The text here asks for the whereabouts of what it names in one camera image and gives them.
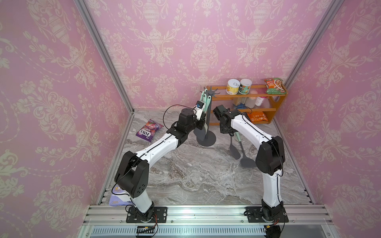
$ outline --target green snack bag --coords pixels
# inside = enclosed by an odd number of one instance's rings
[[[266,82],[268,94],[286,94],[286,90],[284,90],[282,86],[282,80],[280,78],[269,78],[264,79]]]

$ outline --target vent grille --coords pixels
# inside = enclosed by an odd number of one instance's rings
[[[123,236],[135,235],[137,225],[124,226],[94,226],[91,237],[96,236]],[[176,226],[163,225],[159,226],[159,230],[155,236],[166,235],[216,235],[216,236],[231,236],[231,235],[266,235],[266,231],[262,225],[200,225],[200,226]]]

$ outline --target purple snack bag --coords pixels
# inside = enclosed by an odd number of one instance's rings
[[[136,135],[146,141],[151,142],[156,131],[160,130],[163,126],[152,119],[150,119],[137,133]]]

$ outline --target can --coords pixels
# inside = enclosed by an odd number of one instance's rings
[[[253,84],[253,82],[250,79],[248,79],[248,78],[241,79],[238,92],[240,94],[248,94],[252,84]]]
[[[226,86],[226,92],[227,94],[230,94],[230,95],[235,95],[238,93],[238,88],[240,86],[240,82],[234,78],[230,79],[228,82],[227,82],[227,86]]]

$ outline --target aluminum rail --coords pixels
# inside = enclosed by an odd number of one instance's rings
[[[245,205],[158,205],[168,207],[167,223],[160,225],[237,225],[248,224],[243,215]],[[333,225],[324,205],[294,204],[285,205],[287,224]],[[92,205],[89,207],[83,225],[123,225],[126,224],[125,207]],[[264,225],[267,223],[250,223]]]

